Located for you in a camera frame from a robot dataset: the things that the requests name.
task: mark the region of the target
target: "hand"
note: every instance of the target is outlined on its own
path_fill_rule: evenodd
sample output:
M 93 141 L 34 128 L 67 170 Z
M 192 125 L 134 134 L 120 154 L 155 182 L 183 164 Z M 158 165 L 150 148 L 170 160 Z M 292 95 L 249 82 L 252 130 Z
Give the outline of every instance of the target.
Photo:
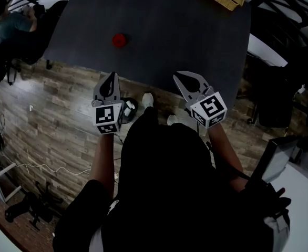
M 36 19 L 36 16 L 35 16 L 35 11 L 32 7 L 29 8 L 29 11 L 28 11 L 28 17 L 30 19 Z
M 28 17 L 29 11 L 30 11 L 30 7 L 29 6 L 24 6 L 22 8 L 22 13 L 23 13 L 24 16 Z

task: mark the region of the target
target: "white cable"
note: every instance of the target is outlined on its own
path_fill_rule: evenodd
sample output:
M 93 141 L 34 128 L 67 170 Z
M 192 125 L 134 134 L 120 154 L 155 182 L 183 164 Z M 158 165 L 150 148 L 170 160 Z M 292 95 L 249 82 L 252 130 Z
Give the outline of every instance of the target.
M 57 170 L 54 171 L 53 169 L 51 169 L 51 168 L 50 168 L 48 165 L 46 165 L 46 164 L 41 164 L 41 165 L 30 165 L 30 164 L 24 163 L 24 164 L 17 165 L 16 162 L 13 162 L 13 161 L 12 161 L 10 158 L 8 158 L 6 155 L 2 154 L 2 156 L 5 157 L 5 158 L 7 158 L 11 163 L 15 163 L 16 167 L 26 166 L 27 169 L 28 169 L 28 166 L 30 166 L 30 167 L 42 167 L 42 166 L 46 166 L 50 171 L 56 173 L 59 169 L 63 168 L 64 170 L 68 171 L 69 173 L 71 173 L 71 174 L 73 174 L 73 175 L 83 174 L 83 173 L 85 173 L 85 172 L 91 170 L 91 169 L 86 169 L 86 170 L 84 170 L 84 171 L 82 171 L 82 172 L 80 172 L 80 173 L 78 173 L 78 174 L 75 174 L 75 173 L 69 171 L 68 169 L 66 169 L 66 168 L 64 168 L 64 167 L 60 167 L 60 168 L 58 168 Z

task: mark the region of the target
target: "black and white marker cube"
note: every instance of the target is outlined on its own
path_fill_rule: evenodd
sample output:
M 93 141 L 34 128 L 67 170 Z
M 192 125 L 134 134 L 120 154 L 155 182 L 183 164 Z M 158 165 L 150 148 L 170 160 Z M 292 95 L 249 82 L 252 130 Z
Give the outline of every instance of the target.
M 225 118 L 227 110 L 219 92 L 190 106 L 192 117 L 206 128 L 221 122 Z
M 123 116 L 122 103 L 92 108 L 92 122 L 99 134 L 119 132 Z

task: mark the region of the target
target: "green shirt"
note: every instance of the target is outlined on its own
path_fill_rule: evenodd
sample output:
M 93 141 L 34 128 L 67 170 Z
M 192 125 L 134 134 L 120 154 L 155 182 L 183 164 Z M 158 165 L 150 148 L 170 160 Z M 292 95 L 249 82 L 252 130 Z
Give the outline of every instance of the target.
M 24 44 L 30 38 L 32 21 L 20 13 L 10 13 L 0 20 L 0 38 L 13 44 Z

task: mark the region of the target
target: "cable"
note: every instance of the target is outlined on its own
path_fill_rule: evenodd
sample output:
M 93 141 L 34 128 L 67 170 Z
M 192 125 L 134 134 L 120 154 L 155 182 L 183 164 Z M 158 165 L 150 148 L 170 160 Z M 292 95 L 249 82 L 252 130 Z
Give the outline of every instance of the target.
M 124 142 L 122 141 L 121 137 L 120 137 L 119 135 L 117 135 L 116 133 L 115 133 L 114 135 L 116 135 L 116 136 L 119 138 L 119 140 L 120 140 L 121 144 L 123 145 L 123 144 L 124 144 Z
M 6 126 L 6 119 L 5 119 L 5 115 L 1 114 L 0 115 L 0 123 L 1 123 L 1 127 L 2 127 L 2 130 L 0 132 L 0 134 L 3 132 L 3 130 L 5 129 L 5 126 Z
M 8 158 L 6 155 L 4 155 L 4 154 L 2 154 L 2 156 L 3 157 L 5 157 L 5 158 L 7 158 L 11 163 L 15 163 L 15 165 L 16 165 L 16 167 L 21 167 L 21 166 L 26 166 L 27 167 L 27 170 L 28 170 L 28 166 L 30 166 L 30 167 L 42 167 L 42 166 L 46 166 L 50 171 L 52 171 L 52 172 L 54 172 L 54 173 L 56 173 L 56 172 L 58 172 L 60 169 L 64 169 L 64 170 L 66 170 L 66 171 L 68 171 L 69 173 L 71 173 L 71 174 L 73 174 L 73 175 L 80 175 L 80 174 L 83 174 L 83 173 L 85 173 L 85 172 L 87 172 L 87 171 L 91 171 L 91 169 L 86 169 L 86 170 L 84 170 L 84 171 L 82 171 L 82 172 L 80 172 L 80 173 L 78 173 L 78 174 L 75 174 L 75 173 L 73 173 L 73 172 L 71 172 L 70 170 L 68 170 L 68 169 L 66 169 L 66 168 L 64 168 L 64 167 L 60 167 L 60 168 L 58 168 L 57 170 L 53 170 L 53 169 L 51 169 L 48 165 L 46 165 L 46 164 L 41 164 L 41 165 L 30 165 L 30 164 L 28 164 L 28 163 L 24 163 L 24 164 L 20 164 L 20 165 L 17 165 L 17 163 L 16 162 L 13 162 L 10 158 Z

